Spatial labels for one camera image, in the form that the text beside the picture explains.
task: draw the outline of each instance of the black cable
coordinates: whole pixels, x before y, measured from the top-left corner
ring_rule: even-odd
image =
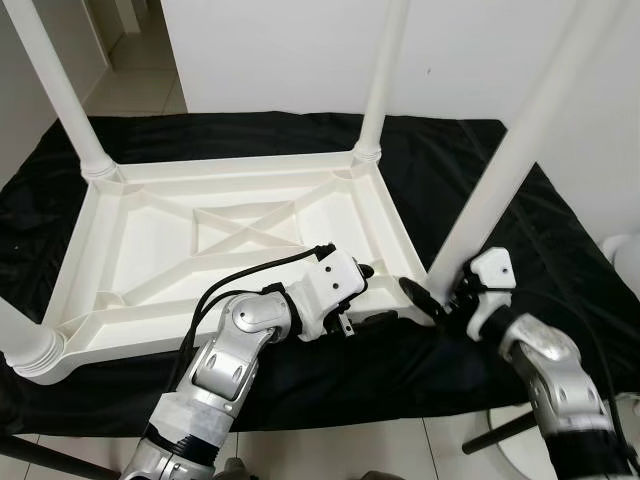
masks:
[[[627,443],[627,440],[624,435],[624,431],[622,430],[622,422],[620,421],[620,412],[618,411],[618,405],[616,403],[616,393],[615,393],[615,388],[613,386],[613,377],[611,375],[611,370],[609,369],[609,362],[607,361],[607,357],[604,353],[604,349],[602,348],[602,344],[600,343],[600,340],[598,340],[598,336],[596,335],[596,332],[593,330],[589,322],[582,316],[582,314],[580,314],[580,312],[578,312],[569,303],[565,302],[564,300],[550,293],[545,293],[537,290],[530,290],[528,288],[520,288],[520,287],[516,287],[509,290],[504,290],[504,291],[516,293],[516,294],[523,293],[527,295],[535,295],[538,297],[546,298],[547,300],[551,300],[557,305],[560,305],[561,307],[563,307],[565,310],[571,312],[578,320],[580,320],[583,327],[589,333],[589,336],[591,337],[591,341],[593,342],[593,345],[596,350],[596,356],[598,357],[598,362],[602,370],[601,376],[605,383],[605,390],[606,390],[605,393],[606,393],[607,400],[609,401],[609,410],[611,411],[611,421],[613,422],[613,429],[616,432],[616,437],[618,437],[618,442],[625,449],[624,453],[625,453],[625,456],[627,457],[627,460],[629,461],[633,469],[636,471],[636,473],[640,474],[640,464],[638,463],[637,452],[633,449],[633,447],[631,447]]]
[[[238,280],[239,278],[253,275],[254,273],[268,270],[269,268],[279,267],[288,263],[297,262],[298,260],[302,260],[303,258],[310,257],[311,255],[315,255],[321,251],[324,251],[323,249],[326,249],[326,247],[316,246],[296,255],[291,255],[289,257],[280,258],[278,260],[273,260],[271,262],[266,262],[254,267],[246,268],[245,270],[241,270],[240,272],[236,272],[232,275],[229,275],[228,277],[223,278],[222,280],[214,283],[211,287],[209,287],[202,294],[200,300],[198,300],[198,304],[196,305],[193,316],[191,318],[191,325],[189,326],[189,330],[187,330],[187,333],[180,345],[180,349],[178,350],[178,358],[176,359],[170,376],[169,391],[173,390],[177,386],[180,378],[182,378],[182,375],[184,375],[184,372],[186,371],[189,363],[192,360],[196,330],[198,328],[198,325],[200,325],[202,319],[207,315],[207,313],[209,313],[214,305],[223,298],[248,292],[247,290],[231,290],[217,296],[207,304],[207,300],[209,300],[209,297],[211,297],[211,295],[213,295],[216,290],[219,290],[220,288],[235,280]]]

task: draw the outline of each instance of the white wall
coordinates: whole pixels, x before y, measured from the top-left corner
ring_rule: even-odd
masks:
[[[115,0],[88,0],[88,5],[104,48],[109,52],[124,34],[116,2]]]
[[[591,236],[640,231],[640,3],[630,1],[567,98],[539,163]]]
[[[132,0],[116,0],[120,21],[125,33],[140,33],[140,24]]]
[[[38,0],[38,12],[76,93],[84,99],[106,71],[81,0]],[[56,119],[0,2],[0,186],[17,171]]]
[[[189,111],[362,112],[388,0],[163,0]],[[573,1],[414,0],[390,112],[508,117]]]
[[[162,0],[189,111],[362,112],[386,2]],[[598,241],[640,229],[640,7],[630,3],[539,157]],[[509,125],[574,6],[414,0],[390,113]]]

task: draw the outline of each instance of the black tripod leg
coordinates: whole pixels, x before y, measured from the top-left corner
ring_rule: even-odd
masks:
[[[470,453],[495,445],[509,437],[513,437],[525,430],[529,430],[531,427],[535,427],[536,425],[537,423],[533,416],[533,412],[525,413],[524,415],[511,420],[496,429],[489,430],[487,433],[463,443],[462,451],[469,455]]]
[[[0,436],[0,454],[90,480],[117,480],[118,472],[56,452],[18,437]]]

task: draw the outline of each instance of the black cloth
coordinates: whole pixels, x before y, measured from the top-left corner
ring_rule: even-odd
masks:
[[[106,151],[126,164],[348,150],[361,117],[201,114],[91,122]],[[387,119],[380,170],[425,268],[504,133],[493,120]],[[46,310],[85,190],[77,156],[56,123],[0,193],[0,295],[35,322]],[[557,295],[582,312],[604,344],[616,389],[640,391],[640,304],[537,166],[487,245],[509,249],[519,286]],[[585,368],[597,372],[589,337],[571,313],[526,295],[517,295],[514,307],[570,334]],[[51,386],[2,364],[0,432],[139,435],[174,357],[86,365]],[[234,426],[320,427],[525,400],[522,383],[491,347],[388,315],[349,339],[292,339],[267,348]]]

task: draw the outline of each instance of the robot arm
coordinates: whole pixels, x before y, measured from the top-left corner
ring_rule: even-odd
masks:
[[[218,330],[199,349],[175,392],[160,400],[123,480],[204,480],[247,397],[268,343],[324,332],[329,314],[342,314],[367,288],[363,269],[334,250],[287,288],[231,297]]]
[[[580,352],[564,332],[511,309],[516,286],[504,248],[492,248],[466,266],[448,305],[441,307],[417,284],[401,285],[438,323],[451,321],[476,342],[488,342],[527,386],[536,422],[560,480],[632,478],[625,446]]]

